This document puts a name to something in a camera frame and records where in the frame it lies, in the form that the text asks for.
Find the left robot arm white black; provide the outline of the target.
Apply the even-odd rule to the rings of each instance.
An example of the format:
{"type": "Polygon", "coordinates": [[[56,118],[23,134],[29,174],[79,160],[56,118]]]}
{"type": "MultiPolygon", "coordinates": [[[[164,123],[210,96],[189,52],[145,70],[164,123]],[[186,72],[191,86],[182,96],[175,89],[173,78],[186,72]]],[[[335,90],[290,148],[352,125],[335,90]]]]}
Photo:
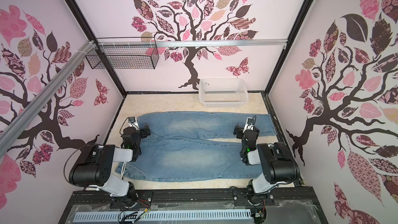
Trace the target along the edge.
{"type": "Polygon", "coordinates": [[[150,135],[148,125],[141,129],[133,125],[123,130],[121,147],[93,143],[82,146],[69,173],[64,166],[64,179],[73,186],[106,192],[125,208],[133,207],[139,202],[138,194],[123,175],[126,165],[142,155],[141,141],[150,135]]]}

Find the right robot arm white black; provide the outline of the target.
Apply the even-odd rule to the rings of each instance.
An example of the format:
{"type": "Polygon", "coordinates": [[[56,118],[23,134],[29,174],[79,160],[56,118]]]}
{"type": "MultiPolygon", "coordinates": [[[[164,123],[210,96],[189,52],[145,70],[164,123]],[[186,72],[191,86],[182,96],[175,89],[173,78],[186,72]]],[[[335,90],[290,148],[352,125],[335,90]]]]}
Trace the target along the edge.
{"type": "Polygon", "coordinates": [[[259,205],[271,197],[271,191],[300,178],[300,169],[284,142],[257,144],[260,130],[254,125],[234,128],[234,135],[241,140],[241,161],[247,166],[260,165],[262,173],[246,187],[247,201],[259,205]]]}

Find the blue denim long pants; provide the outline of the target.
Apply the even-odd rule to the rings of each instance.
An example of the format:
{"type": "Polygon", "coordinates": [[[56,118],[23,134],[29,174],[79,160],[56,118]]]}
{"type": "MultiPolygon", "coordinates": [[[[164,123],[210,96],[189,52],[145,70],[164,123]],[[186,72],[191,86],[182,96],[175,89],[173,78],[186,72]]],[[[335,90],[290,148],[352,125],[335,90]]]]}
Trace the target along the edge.
{"type": "Polygon", "coordinates": [[[213,179],[253,179],[260,165],[241,161],[241,143],[235,126],[243,126],[252,114],[210,112],[156,112],[138,117],[151,135],[141,141],[142,154],[135,162],[115,169],[124,178],[164,183],[213,179]]]}

